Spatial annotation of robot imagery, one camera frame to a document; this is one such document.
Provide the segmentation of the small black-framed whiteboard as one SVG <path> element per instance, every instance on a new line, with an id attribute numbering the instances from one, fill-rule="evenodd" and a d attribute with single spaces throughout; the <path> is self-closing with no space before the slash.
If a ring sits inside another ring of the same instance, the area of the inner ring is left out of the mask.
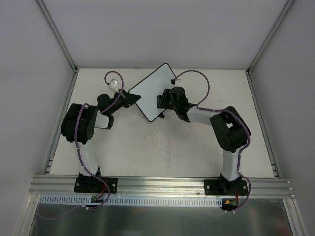
<path id="1" fill-rule="evenodd" d="M 164 63 L 128 91 L 141 96 L 136 105 L 148 122 L 154 121 L 165 111 L 157 107 L 158 96 L 163 95 L 165 89 L 172 88 L 171 80 L 174 78 L 173 70 L 169 64 Z"/>

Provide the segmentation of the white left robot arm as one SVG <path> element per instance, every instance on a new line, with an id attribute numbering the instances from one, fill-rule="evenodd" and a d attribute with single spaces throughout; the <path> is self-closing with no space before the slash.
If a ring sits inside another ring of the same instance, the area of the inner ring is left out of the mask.
<path id="1" fill-rule="evenodd" d="M 114 124 L 113 114 L 120 108 L 132 106 L 140 98 L 140 95 L 120 89 L 112 98 L 101 94 L 97 98 L 96 106 L 73 103 L 68 109 L 61 124 L 61 135 L 66 137 L 75 149 L 81 166 L 79 175 L 88 177 L 85 184 L 91 191 L 97 192 L 103 186 L 100 166 L 89 147 L 95 129 L 110 130 Z"/>

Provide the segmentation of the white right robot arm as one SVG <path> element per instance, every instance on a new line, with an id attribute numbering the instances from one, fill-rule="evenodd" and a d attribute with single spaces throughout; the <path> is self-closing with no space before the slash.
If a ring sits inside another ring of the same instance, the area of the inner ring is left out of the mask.
<path id="1" fill-rule="evenodd" d="M 222 171 L 213 184 L 213 190 L 232 194 L 242 181 L 240 174 L 241 153 L 250 143 L 250 131 L 233 106 L 214 110 L 200 108 L 188 102 L 182 87 L 165 89 L 157 97 L 157 107 L 175 111 L 185 122 L 212 127 L 219 146 L 223 149 Z"/>

